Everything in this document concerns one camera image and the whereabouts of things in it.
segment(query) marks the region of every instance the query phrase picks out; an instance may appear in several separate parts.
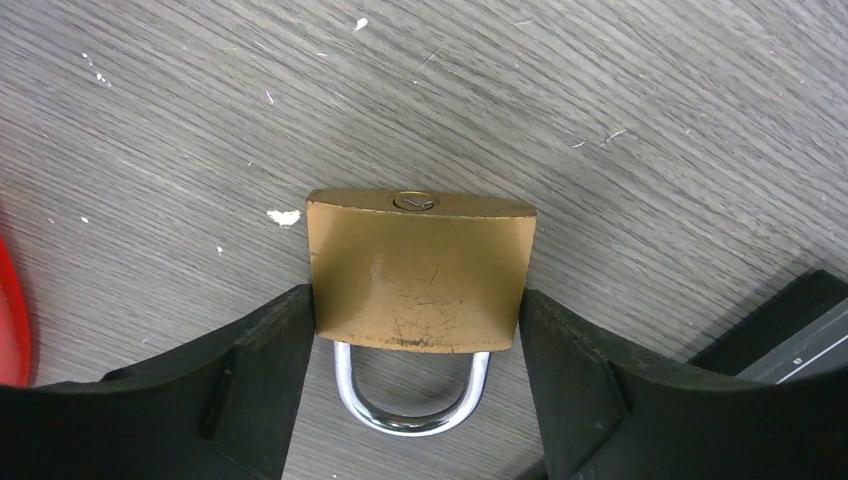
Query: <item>brass padlock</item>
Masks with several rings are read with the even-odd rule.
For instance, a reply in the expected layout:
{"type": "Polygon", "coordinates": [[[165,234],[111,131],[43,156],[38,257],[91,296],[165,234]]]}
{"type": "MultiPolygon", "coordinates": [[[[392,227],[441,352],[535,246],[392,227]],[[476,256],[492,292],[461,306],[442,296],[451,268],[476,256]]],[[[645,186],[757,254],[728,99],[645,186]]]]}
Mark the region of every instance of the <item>brass padlock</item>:
{"type": "Polygon", "coordinates": [[[312,192],[306,215],[317,333],[336,342],[348,409],[369,426],[409,436],[467,418],[482,394],[488,352],[512,346],[536,209],[451,193],[332,189],[312,192]],[[360,398],[350,345],[475,358],[454,405],[399,417],[360,398]]]}

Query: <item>padlock shackle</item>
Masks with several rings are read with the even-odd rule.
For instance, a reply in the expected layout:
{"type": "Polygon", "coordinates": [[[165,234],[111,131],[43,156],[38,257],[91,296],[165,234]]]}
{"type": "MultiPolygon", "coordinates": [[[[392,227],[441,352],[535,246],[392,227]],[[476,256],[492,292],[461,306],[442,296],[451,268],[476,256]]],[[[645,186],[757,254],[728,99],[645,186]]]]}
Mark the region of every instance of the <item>padlock shackle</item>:
{"type": "Polygon", "coordinates": [[[342,403],[360,422],[390,435],[401,437],[426,437],[450,430],[464,422],[483,396],[486,371],[489,368],[489,352],[478,352],[472,356],[471,370],[462,390],[462,395],[444,410],[420,417],[405,417],[386,412],[362,397],[353,371],[351,345],[333,342],[336,358],[336,384],[342,403]]]}

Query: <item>red plastic edge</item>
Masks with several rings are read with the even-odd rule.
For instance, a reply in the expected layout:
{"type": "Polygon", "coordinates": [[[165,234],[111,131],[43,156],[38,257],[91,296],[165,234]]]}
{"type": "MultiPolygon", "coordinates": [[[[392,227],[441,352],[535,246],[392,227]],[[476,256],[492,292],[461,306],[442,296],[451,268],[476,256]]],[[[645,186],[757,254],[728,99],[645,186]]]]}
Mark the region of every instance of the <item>red plastic edge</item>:
{"type": "Polygon", "coordinates": [[[32,332],[18,276],[2,238],[0,238],[0,288],[3,289],[6,301],[9,303],[9,312],[12,314],[15,329],[15,341],[20,354],[18,381],[14,386],[25,387],[29,385],[32,369],[32,332]]]}

